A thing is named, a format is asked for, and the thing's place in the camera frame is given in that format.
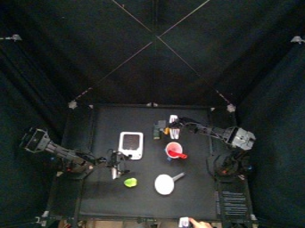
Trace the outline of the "person's bare hand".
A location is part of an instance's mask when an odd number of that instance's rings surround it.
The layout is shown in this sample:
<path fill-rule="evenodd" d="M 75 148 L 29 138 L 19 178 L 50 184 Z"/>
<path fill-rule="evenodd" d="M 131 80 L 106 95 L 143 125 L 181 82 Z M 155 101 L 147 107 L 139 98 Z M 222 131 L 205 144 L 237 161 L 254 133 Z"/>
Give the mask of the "person's bare hand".
<path fill-rule="evenodd" d="M 203 221 L 201 221 L 201 222 L 198 222 L 194 218 L 189 218 L 189 221 L 190 221 L 190 223 L 191 223 L 191 225 L 193 225 L 193 228 L 213 228 L 213 226 L 211 226 L 211 224 L 210 223 L 207 223 L 207 222 L 203 222 Z"/>

